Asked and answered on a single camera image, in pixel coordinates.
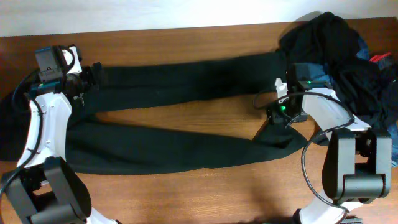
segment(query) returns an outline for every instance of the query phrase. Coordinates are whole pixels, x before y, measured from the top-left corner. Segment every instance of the white wall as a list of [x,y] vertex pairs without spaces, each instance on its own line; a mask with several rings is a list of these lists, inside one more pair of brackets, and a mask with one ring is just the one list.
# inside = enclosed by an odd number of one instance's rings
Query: white wall
[[398,16],[398,0],[0,0],[0,36],[291,22],[314,11]]

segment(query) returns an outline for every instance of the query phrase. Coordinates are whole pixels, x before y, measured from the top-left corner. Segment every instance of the brown table surface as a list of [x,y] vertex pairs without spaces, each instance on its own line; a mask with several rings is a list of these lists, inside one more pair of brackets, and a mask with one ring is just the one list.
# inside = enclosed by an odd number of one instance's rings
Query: brown table surface
[[[372,53],[398,56],[395,18],[349,20]],[[98,32],[0,38],[0,96],[12,91],[36,67],[34,50],[76,44],[89,65],[156,65],[194,62],[268,52],[281,35],[300,24],[278,23],[189,29]],[[251,105],[252,96],[194,101],[158,108],[101,113],[106,121],[167,129],[223,134],[251,139],[266,121]],[[309,138],[314,122],[294,124]],[[285,159],[223,169],[200,169],[162,175],[79,174],[93,206],[122,223],[237,223],[255,218],[289,217],[314,198],[300,169],[300,153]],[[326,147],[312,145],[307,170],[320,190]],[[0,162],[0,172],[14,162]],[[365,223],[398,223],[398,169],[392,170],[390,194],[352,212]],[[1,203],[6,223],[19,223],[6,197]]]

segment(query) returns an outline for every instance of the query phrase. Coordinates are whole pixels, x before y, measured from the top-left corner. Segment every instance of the pile of clothes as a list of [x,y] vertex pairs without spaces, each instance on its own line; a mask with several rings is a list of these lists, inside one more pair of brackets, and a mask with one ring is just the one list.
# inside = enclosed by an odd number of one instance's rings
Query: pile of clothes
[[[98,121],[95,113],[172,105],[234,95],[275,91],[295,69],[302,80],[326,80],[338,98],[361,120],[388,129],[398,160],[397,64],[390,55],[370,58],[358,33],[332,13],[291,30],[276,52],[227,60],[143,67],[108,67],[100,88],[86,92],[84,106],[71,101],[66,159],[75,172],[89,174],[159,174],[203,167],[229,167],[280,159],[303,148],[307,140],[284,124],[268,124],[252,140]],[[17,105],[27,108],[21,96]],[[22,154],[29,114],[15,114],[11,95],[0,102],[0,159]]]

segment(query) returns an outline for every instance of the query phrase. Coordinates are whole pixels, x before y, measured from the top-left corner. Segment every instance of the wooden tabletop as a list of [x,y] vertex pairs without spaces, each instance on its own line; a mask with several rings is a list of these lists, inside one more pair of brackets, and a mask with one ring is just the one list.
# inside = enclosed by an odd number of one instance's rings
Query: wooden tabletop
[[[395,18],[358,19],[358,30],[371,52],[398,56]],[[194,62],[268,52],[281,35],[299,23],[189,29],[99,32],[0,38],[0,96],[12,91],[37,67],[34,50],[49,45],[76,44],[84,65],[155,65]],[[222,134],[251,139],[266,121],[251,105],[252,96],[235,96],[179,105],[98,114],[116,123]],[[309,138],[314,122],[293,127]],[[312,145],[307,170],[317,190],[326,147]],[[298,151],[284,159],[222,169],[200,169],[161,175],[78,174],[90,191],[93,206],[122,223],[237,223],[289,217],[314,198],[300,168]],[[14,162],[0,162],[0,172]],[[398,169],[392,170],[386,198],[356,209],[365,223],[398,223]],[[5,223],[20,223],[6,197],[1,203]]]

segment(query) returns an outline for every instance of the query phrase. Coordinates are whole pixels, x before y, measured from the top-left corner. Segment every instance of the red fabric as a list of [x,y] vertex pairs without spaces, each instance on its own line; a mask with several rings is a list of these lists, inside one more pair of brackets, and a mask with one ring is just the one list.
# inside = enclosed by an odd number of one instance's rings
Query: red fabric
[[370,59],[370,61],[376,63],[376,62],[380,61],[381,59],[387,57],[388,55],[391,55],[391,53],[388,52],[388,53],[386,53],[386,54],[384,54],[384,55],[375,55],[375,56],[373,56],[373,57]]

